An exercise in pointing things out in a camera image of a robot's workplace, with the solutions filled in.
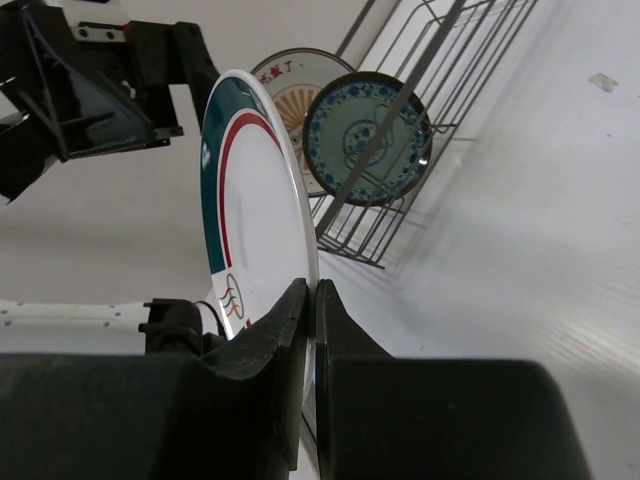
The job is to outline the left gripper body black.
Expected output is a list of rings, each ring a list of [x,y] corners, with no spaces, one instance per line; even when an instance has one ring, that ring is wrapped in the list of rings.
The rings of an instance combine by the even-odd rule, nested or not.
[[[1,7],[1,87],[32,114],[61,160],[141,148],[150,119],[90,65],[60,7],[11,1]]]

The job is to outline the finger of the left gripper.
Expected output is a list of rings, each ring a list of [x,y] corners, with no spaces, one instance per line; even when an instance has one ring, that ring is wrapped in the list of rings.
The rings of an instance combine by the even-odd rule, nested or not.
[[[116,26],[81,22],[72,29],[93,68],[129,97],[150,119],[153,145],[182,136],[169,87],[187,85],[202,118],[219,73],[194,23],[130,21]]]

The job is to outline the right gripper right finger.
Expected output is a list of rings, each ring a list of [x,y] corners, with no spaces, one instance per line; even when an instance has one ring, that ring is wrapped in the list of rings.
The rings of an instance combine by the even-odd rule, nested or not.
[[[316,295],[316,417],[325,479],[588,479],[561,390],[526,360],[402,359]]]

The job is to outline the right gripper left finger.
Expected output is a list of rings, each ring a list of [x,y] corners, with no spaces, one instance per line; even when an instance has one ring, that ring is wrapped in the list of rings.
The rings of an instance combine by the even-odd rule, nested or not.
[[[140,356],[5,355],[5,479],[285,479],[298,463],[306,284],[210,352],[154,322]]]

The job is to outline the orange sunburst white plate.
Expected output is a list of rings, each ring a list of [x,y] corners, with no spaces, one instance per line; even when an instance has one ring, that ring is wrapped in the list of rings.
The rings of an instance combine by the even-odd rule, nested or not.
[[[251,73],[271,96],[289,134],[309,197],[326,191],[315,180],[303,151],[303,126],[316,95],[332,81],[354,72],[346,61],[327,51],[298,47],[279,51],[258,63]]]

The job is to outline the white plate green red rim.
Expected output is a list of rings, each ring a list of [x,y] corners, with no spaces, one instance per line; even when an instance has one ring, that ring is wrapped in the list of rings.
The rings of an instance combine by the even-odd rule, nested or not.
[[[313,372],[318,255],[287,131],[245,71],[224,73],[210,93],[200,185],[209,300],[226,336],[206,356],[218,383],[214,450],[228,479],[285,479]]]

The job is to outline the blue floral green plate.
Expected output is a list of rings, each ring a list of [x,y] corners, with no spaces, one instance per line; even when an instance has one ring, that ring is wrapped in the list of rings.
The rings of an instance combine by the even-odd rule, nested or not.
[[[335,196],[374,139],[403,83],[379,72],[355,72],[329,83],[303,126],[303,151],[315,180]],[[382,206],[407,195],[426,172],[433,128],[421,100],[410,95],[355,181],[346,202]]]

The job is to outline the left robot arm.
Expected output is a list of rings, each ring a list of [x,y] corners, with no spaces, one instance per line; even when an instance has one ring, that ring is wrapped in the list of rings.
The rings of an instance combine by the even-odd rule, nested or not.
[[[56,162],[169,145],[184,133],[171,86],[202,120],[218,77],[195,23],[130,20],[118,1],[3,3],[2,204]]]

